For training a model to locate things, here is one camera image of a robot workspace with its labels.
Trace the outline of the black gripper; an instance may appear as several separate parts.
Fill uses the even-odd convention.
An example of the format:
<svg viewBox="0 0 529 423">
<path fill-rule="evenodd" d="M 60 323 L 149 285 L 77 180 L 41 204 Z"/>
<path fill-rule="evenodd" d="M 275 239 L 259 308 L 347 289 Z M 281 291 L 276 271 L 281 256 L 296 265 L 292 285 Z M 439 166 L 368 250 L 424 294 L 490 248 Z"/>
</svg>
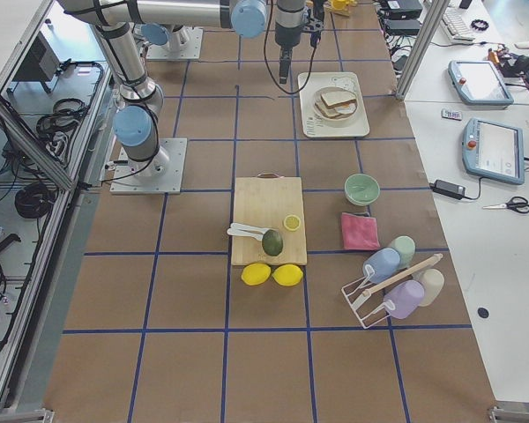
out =
<svg viewBox="0 0 529 423">
<path fill-rule="evenodd" d="M 310 45 L 316 47 L 324 29 L 324 1 L 279 0 L 275 6 L 275 41 L 279 53 L 279 83 L 287 82 L 292 62 L 292 49 L 303 33 L 310 34 Z"/>
</svg>

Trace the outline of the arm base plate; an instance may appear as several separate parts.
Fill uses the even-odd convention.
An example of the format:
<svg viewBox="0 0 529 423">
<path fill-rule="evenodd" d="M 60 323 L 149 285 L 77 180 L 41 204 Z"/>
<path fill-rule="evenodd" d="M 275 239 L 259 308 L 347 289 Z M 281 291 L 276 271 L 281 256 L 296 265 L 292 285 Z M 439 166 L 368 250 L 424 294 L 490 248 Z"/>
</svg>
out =
<svg viewBox="0 0 529 423">
<path fill-rule="evenodd" d="M 145 24 L 141 33 L 147 41 L 146 58 L 154 61 L 188 61 L 200 57 L 203 29 L 191 26 Z"/>
<path fill-rule="evenodd" d="M 183 180 L 183 168 L 186 158 L 187 139 L 183 137 L 164 137 L 159 139 L 160 149 L 151 164 L 142 169 L 146 162 L 140 163 L 128 159 L 127 152 L 121 147 L 119 160 L 126 164 L 118 165 L 110 185 L 114 195 L 179 194 Z"/>
</svg>

